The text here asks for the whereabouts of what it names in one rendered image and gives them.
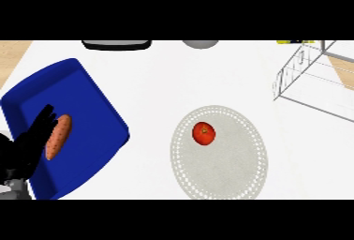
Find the grey oval placemat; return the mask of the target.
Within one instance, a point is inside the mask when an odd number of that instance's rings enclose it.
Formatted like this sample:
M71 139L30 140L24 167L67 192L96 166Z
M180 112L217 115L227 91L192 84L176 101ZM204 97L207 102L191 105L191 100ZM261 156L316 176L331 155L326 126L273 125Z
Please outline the grey oval placemat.
M208 145L192 138L207 122L216 131ZM183 118L170 145L171 168L192 199L254 199L263 189L269 159L266 145L250 119L225 106L205 106Z

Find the blue tray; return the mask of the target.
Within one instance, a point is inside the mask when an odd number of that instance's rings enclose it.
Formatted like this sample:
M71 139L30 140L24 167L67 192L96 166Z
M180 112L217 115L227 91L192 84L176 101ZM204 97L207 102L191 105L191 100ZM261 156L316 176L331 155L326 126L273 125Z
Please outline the blue tray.
M31 178L39 200L56 200L101 171L130 134L123 118L78 60L70 58L36 72L0 99L11 134L28 130L46 105L73 117L73 131L55 158L40 159Z

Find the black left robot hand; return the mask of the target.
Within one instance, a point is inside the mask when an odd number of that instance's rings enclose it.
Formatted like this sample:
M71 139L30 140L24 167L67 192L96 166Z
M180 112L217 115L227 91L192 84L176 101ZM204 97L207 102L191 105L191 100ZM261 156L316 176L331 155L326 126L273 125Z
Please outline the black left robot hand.
M33 177L56 124L55 107L48 104L14 141L0 133L0 184Z

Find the orange sweet potato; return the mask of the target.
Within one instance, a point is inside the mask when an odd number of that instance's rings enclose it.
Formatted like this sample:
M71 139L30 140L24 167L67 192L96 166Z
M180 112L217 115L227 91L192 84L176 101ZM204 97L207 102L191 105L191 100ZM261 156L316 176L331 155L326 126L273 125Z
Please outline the orange sweet potato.
M46 159L49 160L56 157L73 130L73 117L70 114L62 114L56 121L58 124L55 126L50 139L46 143Z

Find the red round fruit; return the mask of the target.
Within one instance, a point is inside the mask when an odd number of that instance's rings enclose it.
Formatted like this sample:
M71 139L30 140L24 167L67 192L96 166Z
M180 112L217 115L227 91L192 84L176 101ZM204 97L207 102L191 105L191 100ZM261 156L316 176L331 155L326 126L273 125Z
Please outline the red round fruit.
M216 138L216 130L207 122L198 122L192 128L192 138L201 145L210 145Z

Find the grey round object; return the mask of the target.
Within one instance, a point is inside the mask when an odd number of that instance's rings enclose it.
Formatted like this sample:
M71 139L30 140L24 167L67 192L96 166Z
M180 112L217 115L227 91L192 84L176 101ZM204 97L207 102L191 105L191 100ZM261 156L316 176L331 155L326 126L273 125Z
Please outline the grey round object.
M185 40L185 43L194 49L208 49L217 44L217 40Z

